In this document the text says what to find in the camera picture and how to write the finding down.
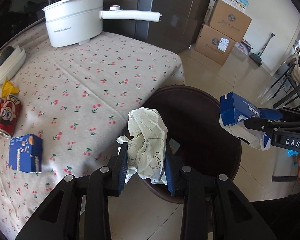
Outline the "cherry print tablecloth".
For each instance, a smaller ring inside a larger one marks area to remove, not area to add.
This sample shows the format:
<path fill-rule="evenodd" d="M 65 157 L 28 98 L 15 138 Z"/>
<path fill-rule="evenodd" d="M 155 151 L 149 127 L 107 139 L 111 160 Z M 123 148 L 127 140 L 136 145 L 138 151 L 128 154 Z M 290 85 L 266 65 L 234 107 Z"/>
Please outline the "cherry print tablecloth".
<path fill-rule="evenodd" d="M 40 173 L 14 171 L 10 142 L 0 136 L 0 232 L 7 239 L 64 176 L 91 174 L 108 161 L 131 110 L 160 87 L 184 83 L 177 54 L 122 35 L 53 48 L 41 23 L 11 45 L 26 51 L 12 79 L 23 106 L 15 135 L 41 138 L 43 157 Z"/>

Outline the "blue snack box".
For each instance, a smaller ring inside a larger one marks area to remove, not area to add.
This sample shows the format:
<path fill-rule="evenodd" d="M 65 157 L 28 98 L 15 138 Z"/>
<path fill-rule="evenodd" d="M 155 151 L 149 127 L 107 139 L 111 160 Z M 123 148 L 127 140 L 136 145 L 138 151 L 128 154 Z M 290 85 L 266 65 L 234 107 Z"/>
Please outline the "blue snack box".
<path fill-rule="evenodd" d="M 8 168 L 24 173 L 42 171 L 43 140 L 34 134 L 10 140 Z"/>

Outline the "upper brown cardboard box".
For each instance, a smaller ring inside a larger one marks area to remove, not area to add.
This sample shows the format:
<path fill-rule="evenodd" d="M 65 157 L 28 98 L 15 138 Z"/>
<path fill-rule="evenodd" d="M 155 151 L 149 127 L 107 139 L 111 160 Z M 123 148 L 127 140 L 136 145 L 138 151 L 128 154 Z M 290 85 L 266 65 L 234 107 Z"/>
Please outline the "upper brown cardboard box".
<path fill-rule="evenodd" d="M 243 12 L 223 1 L 217 0 L 207 24 L 234 41 L 241 42 L 251 21 L 252 19 Z"/>

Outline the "stacked white bowls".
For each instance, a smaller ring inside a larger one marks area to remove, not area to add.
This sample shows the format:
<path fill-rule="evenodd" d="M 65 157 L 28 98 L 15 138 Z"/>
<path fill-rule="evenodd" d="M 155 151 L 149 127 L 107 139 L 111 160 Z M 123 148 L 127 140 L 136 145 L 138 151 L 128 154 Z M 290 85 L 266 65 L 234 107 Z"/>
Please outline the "stacked white bowls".
<path fill-rule="evenodd" d="M 14 51 L 0 65 L 0 85 L 7 79 L 8 81 L 15 76 L 18 70 L 22 67 L 26 59 L 25 49 L 19 46 L 13 48 Z"/>

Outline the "brown cardboard box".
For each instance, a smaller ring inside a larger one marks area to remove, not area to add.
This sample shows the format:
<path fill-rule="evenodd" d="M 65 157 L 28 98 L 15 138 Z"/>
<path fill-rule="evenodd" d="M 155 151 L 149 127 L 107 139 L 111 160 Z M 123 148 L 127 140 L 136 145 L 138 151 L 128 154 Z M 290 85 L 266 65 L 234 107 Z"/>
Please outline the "brown cardboard box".
<path fill-rule="evenodd" d="M 230 55 L 235 43 L 230 37 L 205 24 L 194 49 L 222 66 Z"/>
<path fill-rule="evenodd" d="M 234 41 L 241 42 L 251 21 L 252 19 L 243 12 L 223 1 L 217 0 L 207 24 Z"/>

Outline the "broom and dustpan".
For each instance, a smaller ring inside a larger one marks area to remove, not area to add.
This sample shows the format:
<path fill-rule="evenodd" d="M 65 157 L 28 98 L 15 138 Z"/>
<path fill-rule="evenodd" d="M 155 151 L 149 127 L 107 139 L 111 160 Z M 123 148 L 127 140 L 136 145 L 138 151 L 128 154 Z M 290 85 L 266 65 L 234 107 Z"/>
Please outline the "broom and dustpan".
<path fill-rule="evenodd" d="M 258 53 L 250 53 L 249 58 L 258 66 L 260 67 L 262 65 L 262 59 L 261 56 L 263 52 L 265 51 L 267 45 L 269 44 L 270 40 L 275 36 L 274 33 L 271 33 L 269 38 L 267 39 L 266 43 L 262 46 L 260 51 Z"/>

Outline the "white paper wrapper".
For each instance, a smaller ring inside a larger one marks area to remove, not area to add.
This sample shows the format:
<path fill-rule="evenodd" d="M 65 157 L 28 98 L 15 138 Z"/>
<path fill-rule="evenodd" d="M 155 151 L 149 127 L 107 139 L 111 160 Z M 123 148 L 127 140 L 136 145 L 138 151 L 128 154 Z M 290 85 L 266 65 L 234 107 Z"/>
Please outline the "white paper wrapper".
<path fill-rule="evenodd" d="M 167 185 L 164 171 L 167 127 L 154 108 L 140 107 L 128 113 L 130 138 L 122 135 L 119 144 L 127 143 L 127 172 L 125 183 L 137 174 L 152 184 Z"/>

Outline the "yellow snack wrapper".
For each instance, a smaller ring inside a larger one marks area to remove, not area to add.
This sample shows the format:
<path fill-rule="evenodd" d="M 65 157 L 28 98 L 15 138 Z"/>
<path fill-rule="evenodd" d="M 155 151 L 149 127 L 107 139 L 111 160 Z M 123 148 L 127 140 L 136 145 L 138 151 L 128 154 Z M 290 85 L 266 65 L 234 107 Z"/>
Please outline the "yellow snack wrapper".
<path fill-rule="evenodd" d="M 19 88 L 6 78 L 2 84 L 1 97 L 6 98 L 9 94 L 17 95 Z"/>

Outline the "dark grey refrigerator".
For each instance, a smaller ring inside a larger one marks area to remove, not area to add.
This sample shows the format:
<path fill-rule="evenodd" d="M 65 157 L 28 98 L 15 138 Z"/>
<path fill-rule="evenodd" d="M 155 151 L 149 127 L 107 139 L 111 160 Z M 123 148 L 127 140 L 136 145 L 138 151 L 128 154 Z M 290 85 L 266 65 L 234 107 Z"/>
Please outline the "dark grey refrigerator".
<path fill-rule="evenodd" d="M 104 9 L 119 5 L 123 10 L 161 13 L 160 22 L 105 20 L 106 32 L 147 42 L 174 53 L 193 45 L 204 23 L 210 0 L 104 0 Z"/>

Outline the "black metal chair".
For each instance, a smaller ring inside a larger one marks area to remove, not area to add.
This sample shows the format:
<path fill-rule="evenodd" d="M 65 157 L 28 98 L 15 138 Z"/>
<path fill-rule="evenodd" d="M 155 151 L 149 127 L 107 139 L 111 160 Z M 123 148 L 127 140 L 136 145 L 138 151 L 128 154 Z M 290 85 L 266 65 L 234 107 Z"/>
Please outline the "black metal chair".
<path fill-rule="evenodd" d="M 287 81 L 290 83 L 292 88 L 284 97 L 273 104 L 273 108 L 278 108 L 279 106 L 288 106 L 296 99 L 300 100 L 300 56 L 292 63 L 292 65 L 284 72 L 284 74 L 271 85 L 271 88 L 273 88 L 281 79 L 283 79 L 283 81 L 272 98 L 275 98 Z"/>

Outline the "white electric cooking pot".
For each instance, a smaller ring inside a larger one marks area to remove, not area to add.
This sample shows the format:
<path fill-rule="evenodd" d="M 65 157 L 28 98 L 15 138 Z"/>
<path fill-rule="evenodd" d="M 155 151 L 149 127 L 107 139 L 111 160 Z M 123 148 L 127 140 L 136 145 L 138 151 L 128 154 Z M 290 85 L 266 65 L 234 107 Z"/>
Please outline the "white electric cooking pot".
<path fill-rule="evenodd" d="M 119 5 L 103 9 L 104 0 L 61 0 L 43 8 L 52 47 L 85 44 L 103 31 L 104 20 L 159 22 L 162 14 L 142 10 L 122 10 Z"/>

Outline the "lower brown cardboard box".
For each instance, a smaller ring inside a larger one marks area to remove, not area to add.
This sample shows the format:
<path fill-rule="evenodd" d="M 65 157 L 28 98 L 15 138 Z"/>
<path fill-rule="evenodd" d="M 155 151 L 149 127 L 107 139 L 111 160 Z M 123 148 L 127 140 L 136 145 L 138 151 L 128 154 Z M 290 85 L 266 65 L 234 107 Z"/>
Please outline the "lower brown cardboard box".
<path fill-rule="evenodd" d="M 222 66 L 230 55 L 235 43 L 230 37 L 205 24 L 194 49 Z"/>

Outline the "dark brown trash bin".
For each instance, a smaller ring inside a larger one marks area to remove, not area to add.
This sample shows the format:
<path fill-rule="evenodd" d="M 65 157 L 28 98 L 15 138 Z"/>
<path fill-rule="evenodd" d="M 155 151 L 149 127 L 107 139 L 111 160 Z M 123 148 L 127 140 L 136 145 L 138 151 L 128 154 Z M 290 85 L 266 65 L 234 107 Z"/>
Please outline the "dark brown trash bin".
<path fill-rule="evenodd" d="M 225 174 L 234 180 L 241 162 L 241 142 L 219 124 L 220 103 L 210 94 L 189 87 L 169 86 L 157 90 L 142 105 L 156 109 L 167 127 L 166 148 L 181 157 L 183 165 L 210 177 Z M 181 189 L 172 197 L 167 185 L 142 183 L 156 196 L 182 204 Z"/>

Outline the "red cartoon drink can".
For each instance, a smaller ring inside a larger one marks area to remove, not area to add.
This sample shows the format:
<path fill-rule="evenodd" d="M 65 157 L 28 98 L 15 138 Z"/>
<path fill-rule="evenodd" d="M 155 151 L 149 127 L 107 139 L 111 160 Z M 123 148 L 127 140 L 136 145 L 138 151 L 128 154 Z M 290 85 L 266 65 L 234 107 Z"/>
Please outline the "red cartoon drink can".
<path fill-rule="evenodd" d="M 0 135 L 11 139 L 19 120 L 22 103 L 17 96 L 8 94 L 0 110 Z"/>

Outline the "torn blue carton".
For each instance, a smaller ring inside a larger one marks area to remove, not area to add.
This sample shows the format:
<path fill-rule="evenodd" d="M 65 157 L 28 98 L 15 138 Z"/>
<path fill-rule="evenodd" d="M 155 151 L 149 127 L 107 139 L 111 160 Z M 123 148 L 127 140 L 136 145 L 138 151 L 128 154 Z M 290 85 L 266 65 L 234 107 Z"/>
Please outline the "torn blue carton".
<path fill-rule="evenodd" d="M 271 139 L 264 132 L 248 129 L 244 120 L 250 117 L 280 120 L 282 114 L 278 110 L 258 108 L 240 95 L 230 92 L 221 97 L 219 124 L 234 137 L 258 150 L 270 149 Z"/>

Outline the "dark green pumpkin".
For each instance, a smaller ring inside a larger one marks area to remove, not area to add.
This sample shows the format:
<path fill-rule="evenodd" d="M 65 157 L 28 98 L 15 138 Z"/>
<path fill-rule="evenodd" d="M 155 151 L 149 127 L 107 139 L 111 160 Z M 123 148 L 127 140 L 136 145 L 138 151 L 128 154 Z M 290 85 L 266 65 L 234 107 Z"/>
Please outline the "dark green pumpkin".
<path fill-rule="evenodd" d="M 15 48 L 7 46 L 0 52 L 0 66 L 8 59 L 8 57 L 14 52 Z"/>

